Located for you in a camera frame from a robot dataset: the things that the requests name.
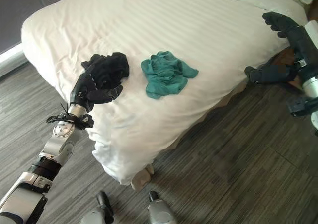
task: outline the striped carpet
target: striped carpet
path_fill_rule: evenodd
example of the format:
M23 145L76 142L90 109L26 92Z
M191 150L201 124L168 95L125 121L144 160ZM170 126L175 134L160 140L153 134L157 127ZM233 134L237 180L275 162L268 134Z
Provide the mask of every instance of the striped carpet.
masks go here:
M62 99L26 65L0 83L0 196L50 137L45 119ZM250 86L209 113L176 150L154 163L140 193L120 186L93 158L85 134L47 195L40 224L77 224L109 194L118 224L147 223L147 193L156 190L182 224L318 223L318 138L309 117L293 118L279 86Z

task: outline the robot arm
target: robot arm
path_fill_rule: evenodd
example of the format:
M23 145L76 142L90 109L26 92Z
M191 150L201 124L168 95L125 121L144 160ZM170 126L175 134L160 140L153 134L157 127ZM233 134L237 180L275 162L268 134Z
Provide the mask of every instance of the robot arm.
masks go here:
M312 114L313 126L318 129L318 49L303 26L278 13L265 13L265 23L278 31L278 37L287 38L294 49L293 66L266 65L259 69L247 67L249 81L257 84L273 84L294 80L298 75L306 97L288 102L290 113L295 116Z
M72 156L76 142L85 128L93 127L90 112L95 103L115 100L123 87L102 90L100 65L92 64L79 77L71 92L70 108L58 116L51 116L47 123L58 121L52 136L44 145L31 167L18 178L0 201L0 224L35 224L47 203L47 193L62 166Z

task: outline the bed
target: bed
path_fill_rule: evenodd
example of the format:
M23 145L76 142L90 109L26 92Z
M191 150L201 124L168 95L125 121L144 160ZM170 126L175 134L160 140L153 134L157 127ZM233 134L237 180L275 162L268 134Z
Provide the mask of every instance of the bed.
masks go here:
M264 23L267 11L307 21L295 0L62 0L25 21L22 44L64 100L83 72L81 62L96 53L126 54L131 72L123 92L95 106L87 131L104 170L129 185L209 110L242 90L246 66L288 46ZM158 51L171 51L199 74L180 94L155 100L146 95L140 64Z

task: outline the gray wall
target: gray wall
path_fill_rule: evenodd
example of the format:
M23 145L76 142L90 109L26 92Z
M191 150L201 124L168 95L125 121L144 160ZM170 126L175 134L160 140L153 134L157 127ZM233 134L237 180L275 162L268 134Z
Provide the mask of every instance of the gray wall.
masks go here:
M0 54L18 44L24 20L59 0L0 0Z

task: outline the bed leg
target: bed leg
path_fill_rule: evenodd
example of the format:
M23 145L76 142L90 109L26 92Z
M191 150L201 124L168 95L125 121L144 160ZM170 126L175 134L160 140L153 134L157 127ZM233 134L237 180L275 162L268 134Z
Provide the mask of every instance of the bed leg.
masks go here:
M135 175L131 181L131 187L136 192L140 192L151 181L151 176L153 176L154 173L153 166L151 164L147 165L146 168Z

